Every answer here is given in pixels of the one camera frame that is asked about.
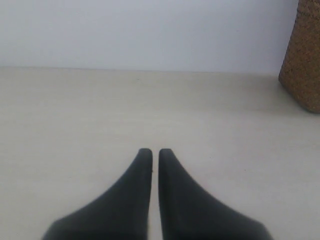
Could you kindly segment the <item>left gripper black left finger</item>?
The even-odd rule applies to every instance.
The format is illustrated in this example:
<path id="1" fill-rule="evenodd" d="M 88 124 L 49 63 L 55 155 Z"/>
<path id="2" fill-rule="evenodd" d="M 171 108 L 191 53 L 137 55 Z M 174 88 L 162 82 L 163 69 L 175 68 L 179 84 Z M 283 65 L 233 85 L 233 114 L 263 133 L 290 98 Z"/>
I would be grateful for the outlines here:
<path id="1" fill-rule="evenodd" d="M 141 148 L 125 173 L 105 193 L 55 221 L 44 240 L 146 240 L 153 154 Z"/>

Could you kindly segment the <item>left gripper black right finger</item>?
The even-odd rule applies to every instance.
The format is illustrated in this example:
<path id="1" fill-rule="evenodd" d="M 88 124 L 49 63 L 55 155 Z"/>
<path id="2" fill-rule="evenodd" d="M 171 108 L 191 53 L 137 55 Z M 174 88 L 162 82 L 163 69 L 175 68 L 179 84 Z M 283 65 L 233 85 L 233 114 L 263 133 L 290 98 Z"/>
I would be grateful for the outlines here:
<path id="1" fill-rule="evenodd" d="M 210 195 L 184 169 L 171 149 L 158 155 L 158 198 L 164 240 L 270 240 L 251 219 Z"/>

